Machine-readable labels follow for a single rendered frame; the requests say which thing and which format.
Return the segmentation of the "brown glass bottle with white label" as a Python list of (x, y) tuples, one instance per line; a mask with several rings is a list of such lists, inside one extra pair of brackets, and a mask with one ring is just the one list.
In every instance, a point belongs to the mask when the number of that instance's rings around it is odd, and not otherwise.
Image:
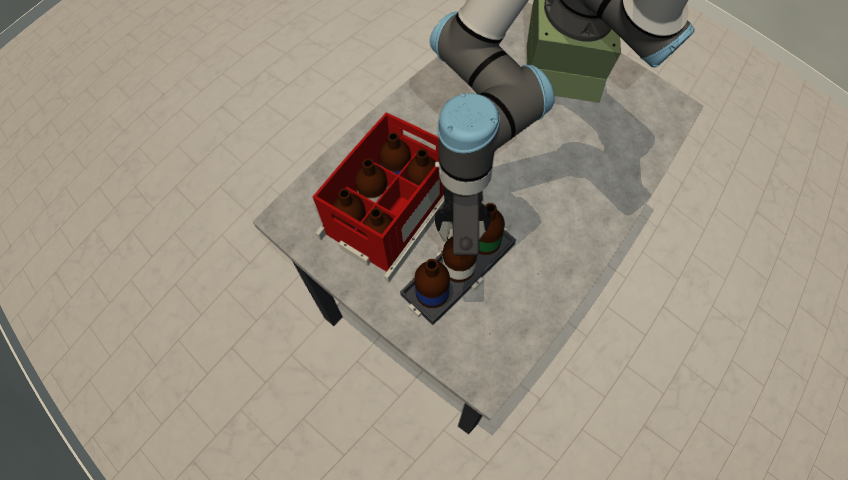
[[(375, 167), (374, 167), (375, 166)], [(357, 193), (376, 202), (388, 187), (385, 171), (374, 165), (372, 159), (365, 159), (355, 177)]]
[(464, 282), (469, 280), (476, 267), (477, 255), (454, 255), (453, 236), (446, 241), (443, 247), (443, 265), (448, 269), (450, 280)]

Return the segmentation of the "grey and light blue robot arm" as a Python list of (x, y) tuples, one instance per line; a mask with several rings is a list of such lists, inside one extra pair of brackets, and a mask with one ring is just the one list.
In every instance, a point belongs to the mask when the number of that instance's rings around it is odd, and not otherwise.
[[(454, 255), (479, 254), (479, 192), (491, 180), (494, 152), (554, 105), (548, 77), (533, 65), (520, 66), (499, 46), (528, 1), (467, 0), (430, 36), (432, 50), (476, 92), (450, 99), (437, 126), (435, 167), (453, 192)], [(574, 40), (597, 41), (612, 29), (655, 68), (695, 31), (687, 2), (545, 0), (544, 9), (552, 26)]]

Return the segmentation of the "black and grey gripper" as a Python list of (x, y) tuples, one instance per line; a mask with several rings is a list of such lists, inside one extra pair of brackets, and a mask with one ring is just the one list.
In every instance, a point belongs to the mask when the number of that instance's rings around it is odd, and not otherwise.
[[(490, 212), (482, 204), (483, 191), (479, 192), (479, 207), (480, 207), (480, 237), (487, 231), (491, 220)], [(440, 234), (441, 239), (448, 241), (449, 230), (453, 228), (453, 192), (444, 186), (444, 202), (443, 209), (439, 209), (435, 214), (435, 225)]]

